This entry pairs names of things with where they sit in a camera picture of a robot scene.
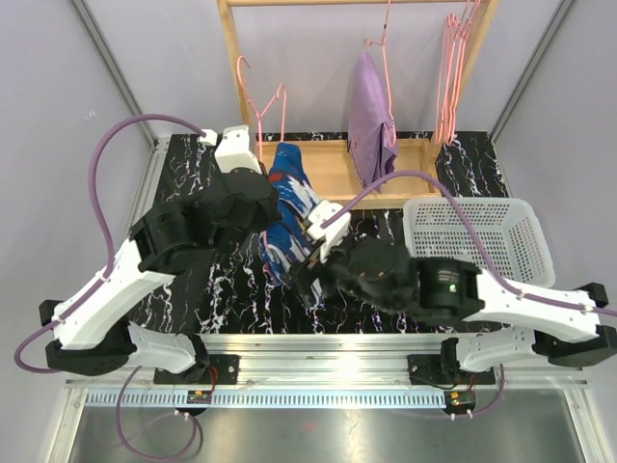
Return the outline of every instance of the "black and white marble surface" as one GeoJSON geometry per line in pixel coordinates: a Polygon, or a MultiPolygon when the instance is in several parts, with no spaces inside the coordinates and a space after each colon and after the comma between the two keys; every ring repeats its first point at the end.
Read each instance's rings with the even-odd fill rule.
{"type": "MultiPolygon", "coordinates": [[[[430,132],[405,132],[399,138],[428,138],[430,132]]],[[[285,141],[343,139],[344,133],[289,133],[285,141]]],[[[266,140],[277,140],[266,134],[266,140]]],[[[169,144],[156,201],[170,201],[208,186],[215,171],[214,149],[198,146],[195,135],[174,135],[169,144]]],[[[458,133],[437,160],[439,180],[455,196],[506,197],[493,145],[486,132],[458,133]]],[[[352,215],[357,239],[375,236],[404,243],[401,209],[358,210],[352,215]]],[[[268,285],[256,252],[256,236],[236,256],[195,266],[154,291],[129,314],[144,327],[165,333],[348,334],[481,332],[490,323],[432,326],[408,315],[388,315],[351,296],[336,295],[323,307],[305,309],[291,290],[268,285]]]]}

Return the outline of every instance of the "plastic laundry basket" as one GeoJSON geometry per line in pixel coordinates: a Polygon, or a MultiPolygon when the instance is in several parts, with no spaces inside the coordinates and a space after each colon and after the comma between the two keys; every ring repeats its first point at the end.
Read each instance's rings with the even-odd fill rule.
{"type": "MultiPolygon", "coordinates": [[[[489,256],[505,278],[551,287],[549,246],[531,206],[508,198],[458,198],[489,256]]],[[[405,244],[415,257],[449,257],[486,264],[446,198],[409,200],[403,208],[405,244]]]]}

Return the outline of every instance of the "pink hanger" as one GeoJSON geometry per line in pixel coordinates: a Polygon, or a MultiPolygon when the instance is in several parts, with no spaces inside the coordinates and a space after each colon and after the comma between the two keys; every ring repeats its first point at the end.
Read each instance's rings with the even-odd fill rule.
{"type": "Polygon", "coordinates": [[[253,111],[255,111],[255,116],[257,117],[257,142],[259,145],[259,162],[263,162],[263,134],[262,134],[262,129],[261,129],[261,120],[265,116],[265,114],[268,112],[270,107],[272,106],[272,103],[274,103],[275,100],[281,97],[281,92],[282,92],[281,141],[284,140],[285,117],[286,117],[286,111],[287,111],[287,88],[284,86],[284,84],[280,84],[279,87],[277,88],[277,92],[272,97],[272,99],[270,99],[270,102],[266,105],[264,110],[261,111],[261,113],[259,113],[259,111],[257,111],[257,108],[255,107],[255,104],[253,103],[253,99],[249,95],[249,92],[247,92],[246,86],[244,85],[244,80],[242,79],[242,62],[244,62],[247,65],[247,68],[249,69],[251,69],[251,65],[249,64],[249,62],[246,60],[244,56],[239,56],[238,60],[236,61],[236,72],[238,74],[238,82],[240,83],[240,87],[242,88],[242,93],[244,97],[247,99],[247,102],[249,103],[253,111]]]}
{"type": "Polygon", "coordinates": [[[471,27],[473,17],[475,16],[475,12],[479,7],[480,2],[481,0],[474,0],[473,8],[469,10],[470,0],[468,0],[465,10],[463,11],[463,15],[461,16],[461,20],[459,20],[455,14],[450,14],[445,23],[436,114],[436,140],[438,143],[451,144],[454,142],[456,109],[458,108],[461,94],[461,78],[463,75],[463,63],[465,61],[469,28],[471,27]],[[454,74],[452,75],[455,50],[457,51],[456,65],[454,66],[454,74]],[[443,68],[446,68],[447,71],[445,77],[445,89],[443,93],[443,106],[441,107],[440,115],[443,68]]]}
{"type": "Polygon", "coordinates": [[[382,47],[382,56],[384,58],[384,71],[386,72],[386,88],[388,90],[388,115],[390,120],[392,121],[392,132],[391,132],[391,140],[390,147],[393,148],[396,144],[396,125],[394,124],[394,115],[392,114],[392,92],[389,85],[389,70],[388,70],[388,56],[386,55],[386,32],[388,31],[388,21],[389,21],[389,9],[391,7],[391,0],[388,0],[388,9],[386,10],[386,19],[384,20],[384,29],[382,30],[382,40],[381,41],[370,41],[369,39],[364,40],[364,46],[370,45],[381,45],[382,47]]]}

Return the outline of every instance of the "purple garment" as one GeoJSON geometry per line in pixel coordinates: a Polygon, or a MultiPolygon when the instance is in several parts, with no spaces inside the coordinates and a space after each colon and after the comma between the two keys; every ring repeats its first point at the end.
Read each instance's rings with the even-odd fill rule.
{"type": "Polygon", "coordinates": [[[363,52],[356,64],[347,149],[363,187],[394,172],[398,146],[389,146],[388,96],[375,62],[363,52]]]}

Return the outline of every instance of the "gray floor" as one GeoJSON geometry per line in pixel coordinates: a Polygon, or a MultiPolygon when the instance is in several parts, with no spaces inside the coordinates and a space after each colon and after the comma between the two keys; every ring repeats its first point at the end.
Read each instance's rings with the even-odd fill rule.
{"type": "MultiPolygon", "coordinates": [[[[481,403],[491,398],[481,393],[481,403]]],[[[165,413],[125,409],[122,423],[137,449],[151,455],[178,451],[190,425],[169,418],[145,431],[144,423],[165,413]]],[[[389,410],[210,410],[199,417],[203,445],[182,461],[203,463],[398,463],[398,462],[582,462],[560,392],[508,392],[489,415],[450,422],[389,410]]],[[[421,412],[435,417],[438,411],[421,412]]],[[[71,462],[142,461],[116,435],[114,410],[87,408],[71,462]]]]}

